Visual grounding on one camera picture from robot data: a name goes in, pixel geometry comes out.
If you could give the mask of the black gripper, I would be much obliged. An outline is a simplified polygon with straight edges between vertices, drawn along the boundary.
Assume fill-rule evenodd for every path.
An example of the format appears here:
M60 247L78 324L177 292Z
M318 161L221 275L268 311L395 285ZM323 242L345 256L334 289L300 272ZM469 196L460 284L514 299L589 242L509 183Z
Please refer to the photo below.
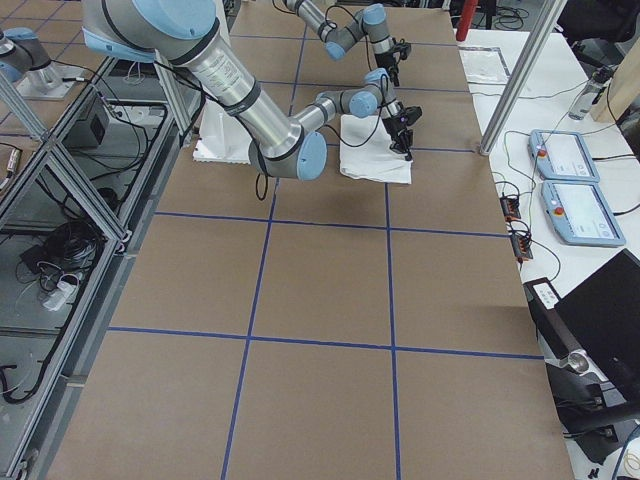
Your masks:
M389 50L383 53L376 53L375 61L378 68L383 68L387 72L393 85L398 86L399 67L394 52Z
M397 150L405 161L412 161L411 146L413 143L413 131L411 126L415 123L414 116L408 113L385 119L385 130L391 138L390 149Z

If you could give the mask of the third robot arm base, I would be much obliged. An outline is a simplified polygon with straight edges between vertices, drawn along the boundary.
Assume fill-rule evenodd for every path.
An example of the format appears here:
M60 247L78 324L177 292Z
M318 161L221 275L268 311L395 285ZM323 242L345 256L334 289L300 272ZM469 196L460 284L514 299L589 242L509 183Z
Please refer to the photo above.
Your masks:
M1 31L1 73L26 99L61 100L84 68L55 64L33 30L17 27Z

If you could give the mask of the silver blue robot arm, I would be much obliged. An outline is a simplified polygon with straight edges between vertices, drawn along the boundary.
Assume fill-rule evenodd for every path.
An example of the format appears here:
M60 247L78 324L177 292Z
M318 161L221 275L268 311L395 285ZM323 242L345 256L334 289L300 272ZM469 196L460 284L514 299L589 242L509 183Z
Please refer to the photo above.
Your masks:
M377 67L387 72L395 87L400 85L399 62L408 58L411 44L404 39L397 41L391 35L382 4L372 4L355 13L346 11L351 20L342 27L329 17L329 9L321 11L312 1L282 1L282 4L317 34L333 60L342 59L359 41L367 40Z
M410 160L412 126L422 110L404 106L396 95L398 64L411 46L390 34L384 6L372 4L353 13L344 27L311 1L284 6L315 30L334 60L361 40L371 43L376 67L363 87L322 92L299 113L285 115L222 37L212 1L85 1L83 35L90 49L106 56L152 63L162 55L171 67L189 70L250 135L249 161L266 177L316 179L327 158L320 130L343 114L377 114L391 138L391 151Z

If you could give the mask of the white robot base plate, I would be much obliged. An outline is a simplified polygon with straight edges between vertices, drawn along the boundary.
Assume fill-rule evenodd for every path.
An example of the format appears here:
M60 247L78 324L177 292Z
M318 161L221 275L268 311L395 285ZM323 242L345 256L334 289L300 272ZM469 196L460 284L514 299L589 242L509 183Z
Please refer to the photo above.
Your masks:
M207 102L193 152L196 162L249 164L251 137L219 105Z

